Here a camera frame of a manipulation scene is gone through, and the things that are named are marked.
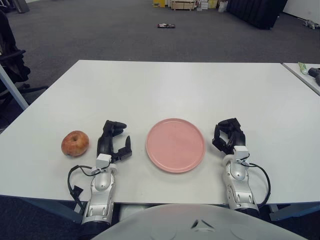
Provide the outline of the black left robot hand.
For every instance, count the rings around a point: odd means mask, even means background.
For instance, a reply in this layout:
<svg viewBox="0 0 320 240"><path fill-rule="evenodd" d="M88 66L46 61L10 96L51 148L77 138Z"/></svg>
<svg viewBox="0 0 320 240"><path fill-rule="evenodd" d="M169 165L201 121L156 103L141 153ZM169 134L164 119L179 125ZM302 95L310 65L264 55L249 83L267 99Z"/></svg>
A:
<svg viewBox="0 0 320 240"><path fill-rule="evenodd" d="M132 156L131 139L127 136L125 146L120 148L118 152L114 152L113 137L116 137L124 132L127 127L125 123L107 120L103 127L103 133L97 142L97 154L110 155L110 163L114 164L117 161L125 160Z"/></svg>

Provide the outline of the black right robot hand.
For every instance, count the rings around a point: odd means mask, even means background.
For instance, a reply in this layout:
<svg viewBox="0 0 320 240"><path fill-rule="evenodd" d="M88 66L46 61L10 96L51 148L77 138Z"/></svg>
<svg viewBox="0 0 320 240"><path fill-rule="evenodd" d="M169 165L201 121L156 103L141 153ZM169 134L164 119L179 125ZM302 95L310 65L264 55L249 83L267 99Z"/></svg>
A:
<svg viewBox="0 0 320 240"><path fill-rule="evenodd" d="M228 141L220 137L221 132L227 135ZM230 118L216 124L212 144L226 155L233 155L235 146L245 146L246 136L241 130L241 125L238 120L236 118Z"/></svg>

